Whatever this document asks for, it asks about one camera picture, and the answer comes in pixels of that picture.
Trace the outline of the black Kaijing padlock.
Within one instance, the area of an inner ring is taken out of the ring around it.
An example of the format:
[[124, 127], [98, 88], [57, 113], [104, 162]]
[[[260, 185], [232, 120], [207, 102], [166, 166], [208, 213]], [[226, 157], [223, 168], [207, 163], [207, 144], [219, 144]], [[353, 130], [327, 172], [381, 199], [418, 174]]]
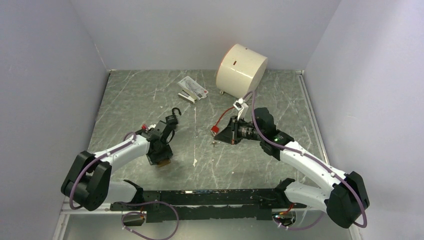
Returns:
[[171, 137], [167, 141], [167, 144], [169, 144], [173, 140], [175, 133], [176, 133], [177, 126], [179, 124], [177, 115], [174, 113], [174, 111], [177, 111], [177, 113], [180, 116], [182, 115], [181, 110], [178, 107], [173, 107], [171, 109], [171, 115], [169, 115], [165, 118], [166, 123], [171, 127]]

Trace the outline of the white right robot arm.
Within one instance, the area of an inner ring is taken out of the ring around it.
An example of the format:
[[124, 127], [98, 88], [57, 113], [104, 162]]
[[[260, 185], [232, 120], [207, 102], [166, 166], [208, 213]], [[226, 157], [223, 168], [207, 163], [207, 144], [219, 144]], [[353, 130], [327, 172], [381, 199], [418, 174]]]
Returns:
[[316, 184], [312, 187], [291, 178], [283, 180], [275, 188], [278, 206], [286, 208], [299, 203], [326, 213], [342, 228], [360, 225], [356, 221], [370, 205], [362, 176], [336, 169], [308, 152], [293, 137], [277, 129], [266, 107], [256, 108], [251, 122], [234, 115], [223, 130], [213, 126], [211, 132], [214, 140], [230, 145], [243, 139], [258, 141], [267, 155], [294, 167]]

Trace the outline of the brass padlock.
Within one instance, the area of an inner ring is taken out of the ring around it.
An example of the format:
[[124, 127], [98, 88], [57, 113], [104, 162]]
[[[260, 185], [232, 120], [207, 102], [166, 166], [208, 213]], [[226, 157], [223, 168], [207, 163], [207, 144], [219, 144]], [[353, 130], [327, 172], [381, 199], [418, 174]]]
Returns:
[[168, 165], [170, 163], [171, 163], [171, 160], [170, 159], [164, 159], [164, 160], [158, 162], [156, 166], [158, 168], [161, 168], [161, 167], [164, 167], [164, 166], [166, 166], [166, 165]]

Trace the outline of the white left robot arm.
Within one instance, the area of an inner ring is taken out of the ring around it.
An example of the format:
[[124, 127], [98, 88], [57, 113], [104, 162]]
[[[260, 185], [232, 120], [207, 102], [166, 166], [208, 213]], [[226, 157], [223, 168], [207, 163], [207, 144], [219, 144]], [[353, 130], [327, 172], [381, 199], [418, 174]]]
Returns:
[[69, 207], [94, 211], [103, 203], [119, 203], [130, 210], [139, 209], [145, 201], [144, 189], [131, 180], [112, 181], [111, 176], [142, 156], [147, 157], [152, 166], [168, 162], [173, 156], [170, 141], [176, 128], [176, 123], [165, 121], [143, 125], [106, 150], [78, 153], [60, 188], [69, 198]]

